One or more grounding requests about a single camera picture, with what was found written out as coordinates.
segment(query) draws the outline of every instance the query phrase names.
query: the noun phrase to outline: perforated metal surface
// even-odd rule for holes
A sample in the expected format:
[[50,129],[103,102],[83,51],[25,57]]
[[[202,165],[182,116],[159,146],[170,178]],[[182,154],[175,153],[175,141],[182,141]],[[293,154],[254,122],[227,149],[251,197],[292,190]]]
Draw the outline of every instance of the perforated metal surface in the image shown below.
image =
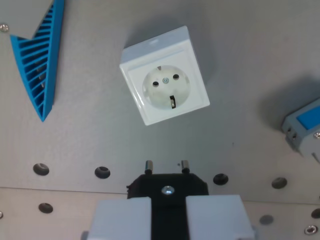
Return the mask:
[[[2,240],[86,240],[98,201],[125,199],[125,194],[41,191],[0,188],[0,238]],[[38,210],[49,203],[53,212]],[[309,225],[320,227],[320,219],[311,217],[318,208],[312,204],[282,204],[245,201],[244,207],[256,230],[257,240],[318,240],[320,232],[305,235]],[[273,222],[262,225],[264,215]]]
[[[316,0],[67,0],[55,101],[44,123],[0,35],[0,186],[125,193],[146,160],[181,160],[211,194],[319,203],[320,164],[293,152],[283,117],[320,96]],[[119,70],[122,50],[188,26],[210,106],[145,126]],[[37,163],[50,172],[38,176]],[[94,172],[105,166],[110,177]],[[228,175],[226,185],[213,183]],[[277,177],[287,186],[274,189]]]

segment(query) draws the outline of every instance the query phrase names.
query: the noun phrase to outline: socket screw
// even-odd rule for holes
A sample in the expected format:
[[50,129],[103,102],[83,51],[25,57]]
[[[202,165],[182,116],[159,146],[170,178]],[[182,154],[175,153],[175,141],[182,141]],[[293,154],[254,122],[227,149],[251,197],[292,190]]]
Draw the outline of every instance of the socket screw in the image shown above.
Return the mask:
[[313,136],[315,139],[320,139],[320,131],[316,132]]
[[9,25],[6,23],[0,23],[0,31],[3,33],[9,32]]
[[162,79],[162,82],[163,82],[164,84],[169,83],[169,78],[165,77],[164,79]]

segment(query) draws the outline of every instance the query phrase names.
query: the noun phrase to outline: gray metal plate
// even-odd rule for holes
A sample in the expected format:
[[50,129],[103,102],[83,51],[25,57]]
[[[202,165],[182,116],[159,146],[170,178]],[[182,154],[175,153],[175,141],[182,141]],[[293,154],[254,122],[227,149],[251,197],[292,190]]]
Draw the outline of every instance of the gray metal plate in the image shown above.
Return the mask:
[[[67,0],[55,102],[42,123],[0,35],[0,186],[125,193],[153,160],[181,160],[211,194],[319,203],[320,164],[280,132],[289,112],[320,96],[317,0]],[[145,126],[119,69],[122,50],[188,26],[210,106]],[[38,176],[33,165],[49,166]],[[110,169],[107,179],[94,171]],[[224,186],[216,174],[229,176]],[[288,185],[273,189],[285,177]]]
[[53,0],[1,0],[0,24],[8,24],[11,35],[31,39],[52,2]]

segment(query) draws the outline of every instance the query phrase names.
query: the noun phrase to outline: mounting hole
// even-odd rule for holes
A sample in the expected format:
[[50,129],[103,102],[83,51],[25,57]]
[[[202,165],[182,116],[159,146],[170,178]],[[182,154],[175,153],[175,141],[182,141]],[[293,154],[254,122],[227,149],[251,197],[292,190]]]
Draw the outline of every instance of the mounting hole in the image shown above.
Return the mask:
[[311,217],[314,219],[320,219],[320,208],[317,208],[312,211]]
[[283,189],[287,185],[288,181],[284,177],[277,177],[272,181],[271,185],[274,189]]
[[38,208],[39,208],[40,212],[42,212],[44,214],[50,214],[54,211],[54,207],[46,202],[39,204]]
[[225,175],[224,173],[219,173],[219,174],[215,175],[213,178],[213,182],[219,186],[225,185],[228,181],[229,181],[229,177],[227,175]]
[[94,174],[100,179],[107,179],[110,177],[110,170],[105,166],[99,166],[95,169]]
[[261,225],[270,225],[274,222],[274,217],[271,215],[263,215],[260,217],[259,222]]
[[313,235],[313,234],[316,234],[317,232],[318,232],[318,227],[315,226],[315,225],[307,226],[307,227],[304,229],[304,234],[305,234],[305,235]]
[[37,163],[33,166],[33,171],[40,176],[45,176],[49,173],[49,167],[43,163]]

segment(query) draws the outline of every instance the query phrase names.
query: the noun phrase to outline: metal screw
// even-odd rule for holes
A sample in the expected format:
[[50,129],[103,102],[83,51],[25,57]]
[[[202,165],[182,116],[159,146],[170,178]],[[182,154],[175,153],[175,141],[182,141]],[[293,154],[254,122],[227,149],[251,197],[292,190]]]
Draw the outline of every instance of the metal screw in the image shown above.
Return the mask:
[[162,82],[163,82],[164,84],[169,83],[169,78],[165,77],[164,79],[162,79]]
[[316,139],[320,139],[320,131],[316,132],[313,136],[314,136]]
[[171,195],[175,192],[175,189],[173,186],[164,186],[161,190],[161,192],[164,194],[164,195]]
[[315,226],[315,225],[307,226],[307,227],[304,229],[304,234],[305,234],[305,235],[313,235],[313,234],[316,234],[317,232],[318,232],[318,227]]
[[6,23],[0,23],[0,31],[3,33],[9,32],[9,25]]

